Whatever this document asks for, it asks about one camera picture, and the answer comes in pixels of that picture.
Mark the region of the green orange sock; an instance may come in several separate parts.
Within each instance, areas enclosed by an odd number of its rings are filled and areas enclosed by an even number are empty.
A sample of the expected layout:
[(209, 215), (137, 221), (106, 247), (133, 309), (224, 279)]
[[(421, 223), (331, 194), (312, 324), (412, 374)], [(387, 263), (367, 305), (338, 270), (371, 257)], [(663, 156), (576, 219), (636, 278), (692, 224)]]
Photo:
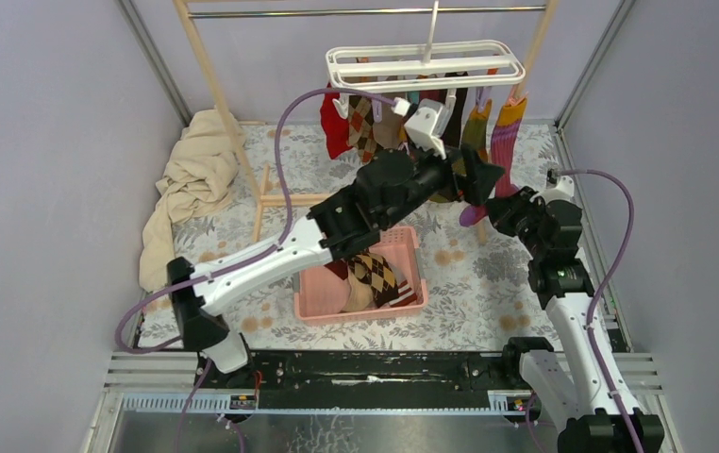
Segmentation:
[(493, 100), (488, 99), (483, 106), (476, 103), (468, 118), (462, 123), (460, 146), (472, 146), (478, 154), (488, 160), (487, 126), (489, 123)]

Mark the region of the brown yellow argyle sock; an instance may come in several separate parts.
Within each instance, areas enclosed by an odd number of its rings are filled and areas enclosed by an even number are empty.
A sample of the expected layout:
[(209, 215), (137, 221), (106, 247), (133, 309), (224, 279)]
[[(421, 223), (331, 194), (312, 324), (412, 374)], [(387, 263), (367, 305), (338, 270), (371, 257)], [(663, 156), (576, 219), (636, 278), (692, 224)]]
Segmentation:
[(373, 252), (364, 252), (351, 257), (359, 258), (370, 270), (371, 285), (376, 298), (376, 309), (382, 308), (397, 297), (397, 277), (390, 263)]

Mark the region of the striped beige maroon sock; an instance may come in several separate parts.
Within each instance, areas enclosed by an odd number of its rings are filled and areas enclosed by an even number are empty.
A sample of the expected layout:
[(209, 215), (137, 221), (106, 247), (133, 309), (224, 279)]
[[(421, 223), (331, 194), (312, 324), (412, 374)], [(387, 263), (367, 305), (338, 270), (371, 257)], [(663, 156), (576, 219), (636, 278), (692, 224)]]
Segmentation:
[(335, 260), (326, 269), (348, 285), (348, 297), (341, 313), (374, 310), (376, 298), (370, 280), (370, 270), (359, 258)]

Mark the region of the pink plastic basket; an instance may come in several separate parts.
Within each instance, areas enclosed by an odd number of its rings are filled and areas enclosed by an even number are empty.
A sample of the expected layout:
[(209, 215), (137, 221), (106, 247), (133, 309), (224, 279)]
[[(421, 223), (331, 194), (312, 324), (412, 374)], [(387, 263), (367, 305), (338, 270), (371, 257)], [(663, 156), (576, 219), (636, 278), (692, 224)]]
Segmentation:
[(415, 300), (406, 306), (369, 308), (342, 312), (350, 295), (349, 284), (325, 267), (310, 268), (293, 279), (295, 315), (309, 326), (324, 326), (383, 318), (411, 316), (428, 302), (426, 280), (420, 264), (420, 244), (412, 226), (395, 226), (381, 234), (381, 241), (370, 247), (403, 274)]

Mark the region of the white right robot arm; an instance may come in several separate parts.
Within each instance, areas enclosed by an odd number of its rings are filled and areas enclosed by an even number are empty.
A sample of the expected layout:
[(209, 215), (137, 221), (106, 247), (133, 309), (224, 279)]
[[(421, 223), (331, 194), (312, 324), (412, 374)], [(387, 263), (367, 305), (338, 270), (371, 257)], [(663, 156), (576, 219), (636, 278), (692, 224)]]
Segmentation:
[(509, 340), (500, 374), (515, 389), (529, 385), (558, 431), (559, 452), (658, 452), (665, 438), (657, 415), (628, 388), (600, 326), (598, 294), (577, 257), (582, 210), (560, 188), (529, 187), (492, 198), (493, 228), (516, 237), (531, 260), (529, 285), (559, 335), (566, 367), (547, 340)]

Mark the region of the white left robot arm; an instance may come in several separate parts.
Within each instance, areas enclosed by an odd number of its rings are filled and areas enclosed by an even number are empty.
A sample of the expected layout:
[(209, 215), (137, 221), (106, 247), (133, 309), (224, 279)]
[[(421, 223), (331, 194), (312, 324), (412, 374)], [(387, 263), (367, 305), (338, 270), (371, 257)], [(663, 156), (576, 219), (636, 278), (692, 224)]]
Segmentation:
[(468, 146), (449, 148), (445, 158), (382, 151), (359, 168), (350, 185), (287, 222), (278, 236), (221, 260), (170, 261), (170, 298), (183, 349), (211, 359), (228, 387), (242, 387), (253, 365), (248, 346), (223, 318), (231, 304), (282, 278), (369, 249), (436, 193), (481, 206), (504, 174)]

